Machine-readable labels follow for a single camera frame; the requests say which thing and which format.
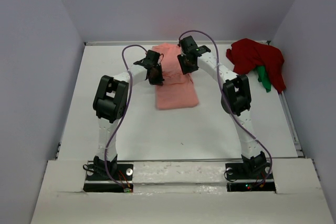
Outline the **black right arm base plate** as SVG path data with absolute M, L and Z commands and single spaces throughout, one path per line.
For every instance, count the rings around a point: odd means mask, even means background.
M 267 179 L 269 164 L 254 175 L 248 175 L 243 168 L 243 163 L 225 164 L 224 178 L 227 181 L 228 192 L 250 192 L 250 191 L 273 191 L 276 192 L 273 174 Z

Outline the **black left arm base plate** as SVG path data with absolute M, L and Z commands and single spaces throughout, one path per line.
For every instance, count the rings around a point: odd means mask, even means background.
M 93 162 L 84 164 L 86 172 L 83 190 L 87 193 L 132 193 L 134 164 L 121 162 L 112 175 L 113 180 L 106 171 L 98 173 L 93 168 Z

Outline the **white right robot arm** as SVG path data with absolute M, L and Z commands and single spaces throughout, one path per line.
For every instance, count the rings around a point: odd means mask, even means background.
M 218 84 L 221 104 L 224 111 L 231 115 L 241 146 L 241 171 L 251 179 L 268 178 L 271 167 L 267 162 L 269 152 L 254 134 L 250 117 L 251 92 L 248 77 L 238 75 L 220 63 L 218 48 L 212 54 L 207 46 L 198 46 L 192 36 L 178 39 L 181 53 L 177 56 L 183 74 L 198 69 L 208 73 Z

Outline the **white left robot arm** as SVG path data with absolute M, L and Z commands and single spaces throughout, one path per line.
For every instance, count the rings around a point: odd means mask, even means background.
M 111 179 L 117 171 L 117 130 L 128 110 L 132 88 L 147 80 L 151 85 L 163 85 L 161 60 L 164 54 L 147 50 L 145 57 L 126 65 L 126 71 L 115 76 L 102 76 L 93 101 L 99 125 L 98 150 L 93 159 L 93 171 Z

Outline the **pink t shirt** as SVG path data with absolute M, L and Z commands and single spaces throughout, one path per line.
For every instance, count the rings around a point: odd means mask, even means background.
M 158 110 L 192 108 L 199 104 L 199 99 L 190 74 L 183 74 L 177 56 L 180 47 L 163 43 L 152 47 L 163 55 L 161 61 L 163 85 L 155 88 L 155 106 Z

